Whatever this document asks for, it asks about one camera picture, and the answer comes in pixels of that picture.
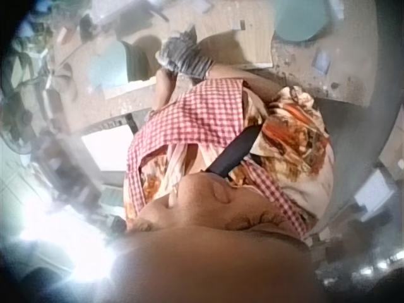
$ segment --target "black strap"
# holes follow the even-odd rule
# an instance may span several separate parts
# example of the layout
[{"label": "black strap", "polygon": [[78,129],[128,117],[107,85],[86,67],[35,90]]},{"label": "black strap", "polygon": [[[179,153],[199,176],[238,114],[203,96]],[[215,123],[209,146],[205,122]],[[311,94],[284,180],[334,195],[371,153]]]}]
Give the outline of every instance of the black strap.
[{"label": "black strap", "polygon": [[254,142],[261,132],[262,125],[253,125],[245,128],[205,170],[220,177],[226,178],[229,172],[240,164],[241,160],[249,154]]}]

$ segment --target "bright window light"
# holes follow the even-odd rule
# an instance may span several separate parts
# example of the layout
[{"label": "bright window light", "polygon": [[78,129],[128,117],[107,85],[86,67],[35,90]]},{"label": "bright window light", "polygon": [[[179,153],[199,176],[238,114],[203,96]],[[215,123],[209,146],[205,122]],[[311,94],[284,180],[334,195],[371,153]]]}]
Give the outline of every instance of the bright window light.
[{"label": "bright window light", "polygon": [[59,246],[75,264],[72,278],[90,282],[107,278],[115,260],[114,253],[104,245],[104,235],[71,207],[46,215],[29,210],[26,228],[20,238],[41,240]]},{"label": "bright window light", "polygon": [[373,275],[373,267],[364,267],[359,272],[361,275],[371,276]]},{"label": "bright window light", "polygon": [[389,268],[387,262],[385,261],[379,261],[377,262],[377,267],[381,270],[387,270]]},{"label": "bright window light", "polygon": [[395,254],[394,257],[396,260],[404,259],[404,251],[399,251],[398,253]]}]

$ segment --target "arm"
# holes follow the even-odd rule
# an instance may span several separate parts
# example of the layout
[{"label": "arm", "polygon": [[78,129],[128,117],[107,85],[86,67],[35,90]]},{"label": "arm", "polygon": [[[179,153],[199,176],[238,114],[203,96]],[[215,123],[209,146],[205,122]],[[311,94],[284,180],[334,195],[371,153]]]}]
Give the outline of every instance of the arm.
[{"label": "arm", "polygon": [[151,107],[152,110],[161,109],[170,102],[172,93],[177,84],[177,75],[160,68],[156,74],[156,97]]},{"label": "arm", "polygon": [[250,89],[257,94],[263,102],[270,102],[272,98],[282,89],[277,83],[223,64],[214,64],[206,73],[206,79],[237,78],[248,83]]}]

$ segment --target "orange patterned garment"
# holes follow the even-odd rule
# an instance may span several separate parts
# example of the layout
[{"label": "orange patterned garment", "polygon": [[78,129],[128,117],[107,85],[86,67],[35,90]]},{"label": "orange patterned garment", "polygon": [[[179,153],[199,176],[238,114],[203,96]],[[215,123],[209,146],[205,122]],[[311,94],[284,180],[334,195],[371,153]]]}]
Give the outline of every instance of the orange patterned garment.
[{"label": "orange patterned garment", "polygon": [[[324,213],[333,185],[333,150],[323,119],[312,97],[299,87],[286,87],[267,104],[243,89],[244,127],[263,124],[251,158],[279,183],[310,229]],[[215,145],[199,145],[205,166],[222,152]],[[171,191],[185,174],[187,145],[164,146],[141,162],[140,179],[146,203]],[[254,186],[245,163],[229,174],[235,186]],[[136,217],[124,185],[128,228]]]}]

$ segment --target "table top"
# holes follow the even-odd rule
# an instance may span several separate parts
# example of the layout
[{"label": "table top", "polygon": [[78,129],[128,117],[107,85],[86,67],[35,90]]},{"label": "table top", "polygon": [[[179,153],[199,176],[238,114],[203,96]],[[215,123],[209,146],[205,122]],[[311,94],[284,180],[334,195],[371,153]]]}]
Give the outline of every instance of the table top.
[{"label": "table top", "polygon": [[[367,107],[373,93],[377,65],[376,5],[368,0],[344,0],[342,20],[334,20],[313,41],[291,44],[272,39],[274,33],[271,1],[218,1],[207,13],[195,11],[190,4],[174,1],[163,9],[167,23],[155,15],[151,26],[122,38],[146,48],[151,75],[158,68],[155,52],[173,30],[196,25],[203,47],[218,62],[243,68],[269,68],[283,78],[284,85],[302,85],[314,97],[330,98]],[[56,66],[67,61],[73,69],[78,98],[63,100],[72,131],[90,124],[150,107],[154,82],[133,90],[136,85],[117,88],[114,92],[94,91],[88,78],[88,62],[102,53],[113,35],[100,35],[82,45],[78,31],[66,45],[55,44]],[[330,59],[323,74],[312,66],[318,52]]]}]

